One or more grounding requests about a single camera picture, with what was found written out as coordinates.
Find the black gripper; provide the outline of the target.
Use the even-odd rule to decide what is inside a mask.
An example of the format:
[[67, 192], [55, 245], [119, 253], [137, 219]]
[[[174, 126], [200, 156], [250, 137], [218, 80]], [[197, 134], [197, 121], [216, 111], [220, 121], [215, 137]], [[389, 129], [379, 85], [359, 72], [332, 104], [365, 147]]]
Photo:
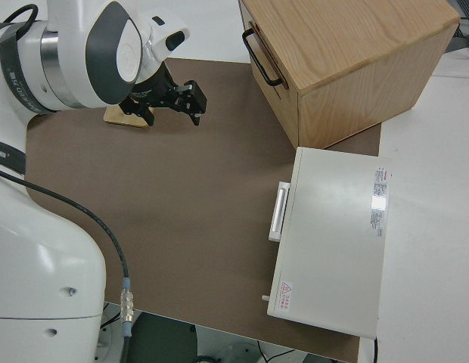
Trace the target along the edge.
[[132, 99], [127, 98], [120, 103], [125, 116], [121, 122], [128, 126], [147, 127], [154, 124], [154, 115], [149, 107], [168, 107], [182, 110], [191, 118], [195, 126], [200, 124], [200, 118], [206, 112], [207, 98], [200, 86], [194, 81], [187, 81], [185, 90], [179, 101], [179, 93], [174, 91], [178, 85], [165, 63], [153, 76], [136, 84], [132, 89]]

